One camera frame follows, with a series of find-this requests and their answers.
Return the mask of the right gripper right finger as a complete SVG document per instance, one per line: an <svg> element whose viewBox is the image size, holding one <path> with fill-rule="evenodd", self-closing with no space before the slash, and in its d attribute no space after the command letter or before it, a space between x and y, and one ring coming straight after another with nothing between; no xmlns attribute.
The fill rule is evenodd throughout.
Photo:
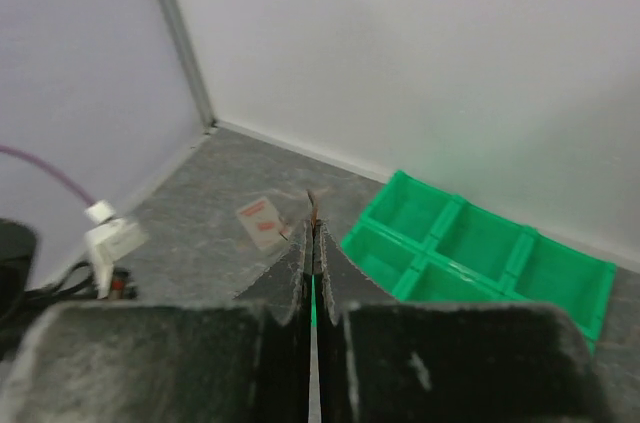
<svg viewBox="0 0 640 423"><path fill-rule="evenodd" d="M542 303L405 303L314 230L325 422L612 422L586 341Z"/></svg>

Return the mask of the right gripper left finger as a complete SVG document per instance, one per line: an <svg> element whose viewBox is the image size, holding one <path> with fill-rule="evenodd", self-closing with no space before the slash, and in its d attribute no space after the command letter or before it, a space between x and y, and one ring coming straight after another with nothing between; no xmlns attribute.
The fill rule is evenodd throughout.
<svg viewBox="0 0 640 423"><path fill-rule="evenodd" d="M218 305L64 303L26 333L5 422L304 422L313 230Z"/></svg>

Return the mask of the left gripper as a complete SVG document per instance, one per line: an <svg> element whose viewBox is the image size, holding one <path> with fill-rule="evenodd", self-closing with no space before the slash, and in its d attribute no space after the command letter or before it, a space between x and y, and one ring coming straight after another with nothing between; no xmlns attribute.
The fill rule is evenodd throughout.
<svg viewBox="0 0 640 423"><path fill-rule="evenodd" d="M133 300L135 284L131 272L114 264L106 248L135 224L112 219L88 232L89 255L95 262L80 261L58 282L39 289L27 288L38 246L36 233L28 226L1 221L1 356L17 350L28 327L49 307L63 302Z"/></svg>

